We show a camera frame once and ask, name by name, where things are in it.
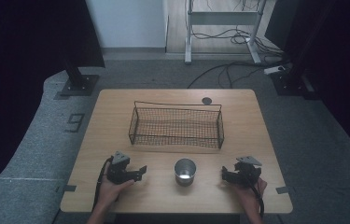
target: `gray carpet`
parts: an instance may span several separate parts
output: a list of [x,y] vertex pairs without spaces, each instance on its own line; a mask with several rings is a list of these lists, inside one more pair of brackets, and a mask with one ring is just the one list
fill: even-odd
[[[108,60],[106,69],[80,69],[84,75],[100,75],[92,96],[62,100],[55,95],[62,90],[66,73],[47,79],[35,119],[0,174],[0,223],[85,223],[89,214],[66,214],[59,207],[100,90],[185,89],[207,69],[231,62]],[[231,67],[231,80],[256,69]],[[229,88],[220,71],[206,74],[191,87]],[[350,139],[322,102],[278,96],[261,70],[233,87],[255,91],[294,206],[287,215],[266,214],[265,222],[350,223]],[[69,122],[72,115],[84,116],[78,130]],[[121,215],[117,223],[239,223],[239,219],[246,221],[242,215]]]

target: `metal frame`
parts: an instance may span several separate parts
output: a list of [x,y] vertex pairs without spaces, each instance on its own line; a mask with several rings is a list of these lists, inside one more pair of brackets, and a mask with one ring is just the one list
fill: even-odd
[[255,44],[257,30],[261,22],[266,0],[262,0],[258,11],[247,12],[201,12],[192,11],[192,0],[189,0],[187,12],[187,37],[185,63],[191,63],[191,26],[192,25],[254,25],[253,32],[246,39],[247,47],[254,63],[261,63]]

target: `table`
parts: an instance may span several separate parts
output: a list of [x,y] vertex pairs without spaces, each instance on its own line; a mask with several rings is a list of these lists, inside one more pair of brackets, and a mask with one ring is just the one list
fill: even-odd
[[[222,105],[225,140],[221,149],[191,146],[132,145],[128,131],[134,101],[164,104],[201,104],[209,97]],[[115,213],[233,214],[242,211],[230,186],[221,180],[221,167],[234,171],[237,157],[253,156],[262,163],[261,177],[268,182],[264,193],[265,213],[289,213],[288,193],[256,95],[252,90],[103,90],[97,99],[78,152],[69,186],[64,193],[64,212],[90,212],[96,180],[105,160],[116,151],[128,155],[127,170],[147,165],[143,180],[120,194]],[[181,158],[195,161],[192,185],[175,182],[175,163]]]

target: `wooden tabletop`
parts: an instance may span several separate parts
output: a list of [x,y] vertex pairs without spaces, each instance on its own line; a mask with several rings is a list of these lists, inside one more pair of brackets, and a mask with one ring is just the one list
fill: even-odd
[[[222,105],[225,140],[221,149],[192,146],[132,145],[128,136],[134,101],[197,105],[209,97]],[[128,171],[147,166],[142,181],[124,190],[112,210],[116,213],[239,213],[242,208],[230,186],[221,180],[221,167],[234,172],[237,157],[253,156],[262,163],[261,178],[268,182],[265,213],[290,213],[288,193],[256,95],[252,90],[103,90],[100,92],[64,193],[64,212],[90,212],[96,180],[106,159],[116,151],[128,155]],[[194,182],[175,181],[175,163],[192,159]]]

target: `black fabric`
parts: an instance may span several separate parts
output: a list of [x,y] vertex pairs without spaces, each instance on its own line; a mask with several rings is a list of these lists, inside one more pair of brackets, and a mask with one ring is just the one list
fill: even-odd
[[0,0],[0,173],[40,104],[43,84],[73,66],[104,60],[84,0]]

